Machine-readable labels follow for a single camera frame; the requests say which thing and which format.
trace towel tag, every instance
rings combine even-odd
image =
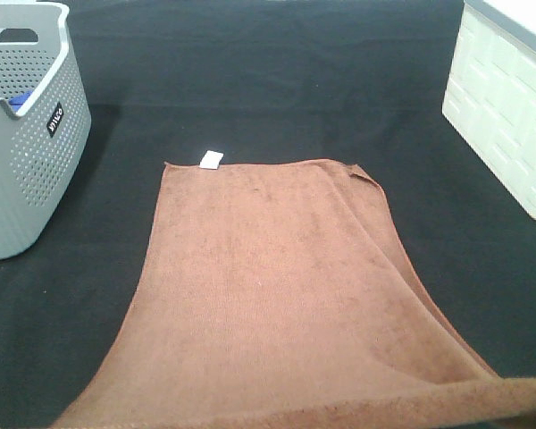
[[[198,165],[200,168],[206,168],[208,170],[217,170],[218,164],[221,162],[224,154],[220,152],[214,152],[213,150],[207,150],[205,156]]]

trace plastic basket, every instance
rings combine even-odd
[[[0,1],[0,29],[37,41],[0,43],[0,258],[38,238],[66,190],[91,116],[66,27],[69,9]],[[8,100],[31,92],[16,111]]]

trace microfiber towel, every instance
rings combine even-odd
[[[499,377],[453,329],[375,181],[314,160],[166,165],[121,330],[54,426],[483,420],[536,428],[536,378]]]

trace gray lid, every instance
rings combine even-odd
[[[465,0],[536,52],[536,0]]]

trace black surface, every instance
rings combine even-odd
[[[360,164],[451,323],[501,375],[536,375],[536,222],[440,113],[460,0],[68,4],[93,126],[41,238],[0,261],[1,426],[48,425],[88,384],[163,161],[207,149]]]

